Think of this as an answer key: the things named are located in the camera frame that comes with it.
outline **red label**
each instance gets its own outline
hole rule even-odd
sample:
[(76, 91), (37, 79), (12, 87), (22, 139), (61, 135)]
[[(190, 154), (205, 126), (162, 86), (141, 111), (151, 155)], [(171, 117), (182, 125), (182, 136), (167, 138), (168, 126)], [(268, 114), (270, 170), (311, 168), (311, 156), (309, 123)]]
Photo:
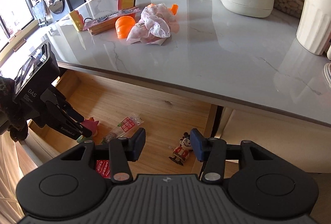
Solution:
[(135, 126), (135, 123), (129, 117), (125, 118), (120, 124), (121, 124), (120, 127), (123, 129), (125, 133)]
[(108, 160), (98, 160), (95, 170), (103, 177), (110, 178), (110, 166)]

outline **tabletop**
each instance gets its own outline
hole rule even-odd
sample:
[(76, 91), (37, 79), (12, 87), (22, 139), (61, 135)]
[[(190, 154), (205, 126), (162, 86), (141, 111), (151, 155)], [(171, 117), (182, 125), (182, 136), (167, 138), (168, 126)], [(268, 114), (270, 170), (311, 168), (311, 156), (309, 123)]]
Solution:
[[(137, 0), (141, 10), (150, 3), (179, 5), (179, 31), (161, 46), (128, 45), (115, 30), (77, 32), (67, 16), (43, 40), (69, 69), (132, 77), (331, 126), (331, 89), (323, 73), (329, 60), (300, 45), (298, 19), (277, 10), (264, 19), (246, 17), (220, 0)], [(84, 18), (116, 10), (117, 0), (78, 8)]]

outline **black glove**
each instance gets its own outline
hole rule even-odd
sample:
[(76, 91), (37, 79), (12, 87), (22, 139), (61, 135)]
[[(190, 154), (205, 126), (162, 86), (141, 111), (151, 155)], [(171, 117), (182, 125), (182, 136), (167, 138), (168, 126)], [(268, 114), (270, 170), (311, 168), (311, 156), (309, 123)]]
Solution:
[(20, 104), (13, 102), (15, 81), (0, 76), (0, 111), (9, 119), (10, 137), (15, 141), (26, 139), (28, 136), (28, 124), (24, 119)]

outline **window sill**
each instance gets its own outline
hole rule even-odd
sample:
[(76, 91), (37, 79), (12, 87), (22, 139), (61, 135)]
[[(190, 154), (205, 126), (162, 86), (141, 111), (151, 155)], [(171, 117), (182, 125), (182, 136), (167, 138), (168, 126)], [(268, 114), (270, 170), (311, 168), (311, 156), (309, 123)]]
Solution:
[(0, 52), (0, 66), (14, 53), (14, 48), (38, 28), (38, 20), (33, 20)]

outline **cartoon figurine with red jacket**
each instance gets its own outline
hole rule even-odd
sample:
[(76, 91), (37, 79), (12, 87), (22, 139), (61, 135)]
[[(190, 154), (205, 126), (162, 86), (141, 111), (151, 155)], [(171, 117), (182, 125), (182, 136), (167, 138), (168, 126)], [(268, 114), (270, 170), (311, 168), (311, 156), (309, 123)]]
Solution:
[(183, 166), (183, 162), (190, 155), (190, 151), (192, 151), (190, 135), (188, 133), (184, 133), (184, 136), (180, 140), (179, 147), (174, 149), (173, 157), (169, 157), (169, 159)]

